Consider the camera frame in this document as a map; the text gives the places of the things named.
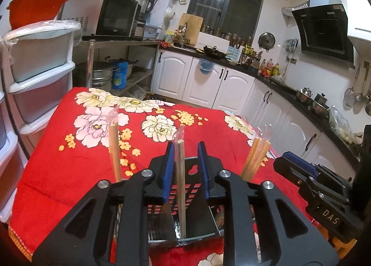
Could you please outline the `wooden cutting board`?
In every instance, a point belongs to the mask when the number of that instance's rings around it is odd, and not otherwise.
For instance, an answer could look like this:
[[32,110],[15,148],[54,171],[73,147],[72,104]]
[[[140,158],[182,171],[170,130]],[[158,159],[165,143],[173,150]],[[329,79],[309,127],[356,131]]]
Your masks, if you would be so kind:
[[195,46],[199,37],[199,33],[202,27],[203,17],[196,15],[190,15],[188,13],[183,13],[179,26],[184,26],[187,24],[187,31],[185,33],[186,41],[189,41],[188,45]]

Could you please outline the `black wok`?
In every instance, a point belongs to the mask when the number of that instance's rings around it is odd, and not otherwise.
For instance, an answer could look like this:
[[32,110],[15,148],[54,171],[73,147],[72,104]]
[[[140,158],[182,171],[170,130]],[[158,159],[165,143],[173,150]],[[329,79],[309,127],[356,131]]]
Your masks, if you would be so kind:
[[220,60],[220,59],[224,59],[228,54],[225,53],[225,52],[221,52],[219,51],[216,46],[214,47],[208,47],[208,46],[204,46],[203,48],[204,50],[204,53],[210,57],[210,58],[214,58],[214,59],[217,59],[217,60]]

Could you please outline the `chopstick pair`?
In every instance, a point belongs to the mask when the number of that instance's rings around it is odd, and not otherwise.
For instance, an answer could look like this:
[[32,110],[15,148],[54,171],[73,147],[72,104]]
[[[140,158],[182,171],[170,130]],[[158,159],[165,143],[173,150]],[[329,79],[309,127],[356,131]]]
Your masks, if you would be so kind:
[[112,167],[116,182],[121,182],[121,169],[119,157],[119,130],[118,130],[118,107],[115,106],[107,116],[109,153],[111,156]]
[[185,126],[180,128],[173,135],[175,147],[175,170],[177,185],[177,205],[179,215],[180,238],[185,239],[186,229],[186,168],[185,168]]
[[257,170],[259,170],[264,158],[267,156],[271,144],[272,124],[265,124],[263,130],[254,138],[251,150],[246,158],[245,165],[240,174],[240,177],[247,182],[250,182]]

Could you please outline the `white base cabinets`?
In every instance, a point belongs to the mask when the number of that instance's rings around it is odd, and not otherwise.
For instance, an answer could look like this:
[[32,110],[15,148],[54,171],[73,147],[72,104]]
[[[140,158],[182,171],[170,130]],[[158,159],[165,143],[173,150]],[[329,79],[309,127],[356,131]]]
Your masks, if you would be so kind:
[[272,146],[278,154],[291,151],[309,163],[321,164],[353,179],[357,160],[346,157],[348,147],[334,142],[324,123],[292,96],[285,97],[258,79],[221,65],[202,73],[200,59],[160,50],[152,90],[155,94],[239,114],[250,125],[271,124]]

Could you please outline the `white drawer tower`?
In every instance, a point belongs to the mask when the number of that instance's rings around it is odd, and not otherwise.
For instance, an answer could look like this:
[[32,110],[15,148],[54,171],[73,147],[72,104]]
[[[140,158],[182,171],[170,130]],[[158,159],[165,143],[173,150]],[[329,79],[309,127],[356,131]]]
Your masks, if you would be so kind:
[[18,136],[13,129],[6,105],[6,96],[1,91],[1,222],[11,217],[17,184],[28,160]]
[[1,39],[1,77],[21,144],[32,154],[52,114],[72,88],[73,48],[82,40],[73,20],[32,23]]

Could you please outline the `white drawer tower left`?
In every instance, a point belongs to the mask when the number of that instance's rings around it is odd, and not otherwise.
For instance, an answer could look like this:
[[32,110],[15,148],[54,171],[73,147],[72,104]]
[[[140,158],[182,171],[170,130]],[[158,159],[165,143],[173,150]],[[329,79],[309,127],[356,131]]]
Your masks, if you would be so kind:
[[1,222],[11,217],[17,184],[28,160],[18,136],[13,129],[6,105],[6,96],[1,91]]

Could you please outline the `black range hood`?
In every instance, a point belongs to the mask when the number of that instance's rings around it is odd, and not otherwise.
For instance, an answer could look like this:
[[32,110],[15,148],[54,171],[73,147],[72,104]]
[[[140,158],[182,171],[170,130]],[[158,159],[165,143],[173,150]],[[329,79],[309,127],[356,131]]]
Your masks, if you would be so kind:
[[312,57],[353,69],[354,46],[348,38],[348,17],[342,4],[326,4],[292,12],[301,50]]

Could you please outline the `silver microwave oven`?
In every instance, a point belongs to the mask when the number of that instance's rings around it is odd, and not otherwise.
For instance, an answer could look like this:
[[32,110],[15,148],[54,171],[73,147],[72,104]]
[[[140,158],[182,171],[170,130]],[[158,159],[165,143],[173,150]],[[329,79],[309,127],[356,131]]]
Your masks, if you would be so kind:
[[63,20],[81,24],[83,36],[131,36],[138,10],[135,0],[67,0]]

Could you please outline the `red plastic basin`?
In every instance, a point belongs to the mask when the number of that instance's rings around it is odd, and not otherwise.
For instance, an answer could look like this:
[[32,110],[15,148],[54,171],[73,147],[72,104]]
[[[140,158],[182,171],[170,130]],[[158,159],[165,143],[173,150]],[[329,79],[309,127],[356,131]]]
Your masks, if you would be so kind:
[[53,20],[68,0],[12,0],[7,10],[13,30],[39,21]]

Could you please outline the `olive perforated utensil holder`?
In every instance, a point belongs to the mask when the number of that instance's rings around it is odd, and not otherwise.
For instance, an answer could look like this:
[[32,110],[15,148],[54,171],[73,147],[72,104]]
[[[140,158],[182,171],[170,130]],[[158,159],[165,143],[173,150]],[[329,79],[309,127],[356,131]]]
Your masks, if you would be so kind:
[[145,208],[150,247],[186,246],[224,235],[215,220],[221,209],[209,206],[203,197],[198,165],[196,157],[185,159],[184,206],[178,206],[177,186],[173,184],[164,205],[150,204]]

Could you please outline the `white drawer tower right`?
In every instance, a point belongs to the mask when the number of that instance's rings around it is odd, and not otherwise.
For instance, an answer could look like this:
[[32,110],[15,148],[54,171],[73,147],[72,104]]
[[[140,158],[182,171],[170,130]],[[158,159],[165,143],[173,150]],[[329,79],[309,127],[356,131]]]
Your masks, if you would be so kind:
[[72,88],[73,48],[82,40],[73,20],[32,23],[1,39],[1,77],[21,144],[32,154],[52,114]]

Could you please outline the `blue canister on shelf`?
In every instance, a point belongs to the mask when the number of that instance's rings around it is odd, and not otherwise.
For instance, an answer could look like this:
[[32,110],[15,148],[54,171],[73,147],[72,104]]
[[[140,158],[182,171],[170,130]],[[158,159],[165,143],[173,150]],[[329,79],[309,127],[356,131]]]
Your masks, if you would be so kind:
[[126,87],[128,67],[129,63],[126,60],[118,59],[114,61],[114,69],[112,72],[113,89],[120,90]]

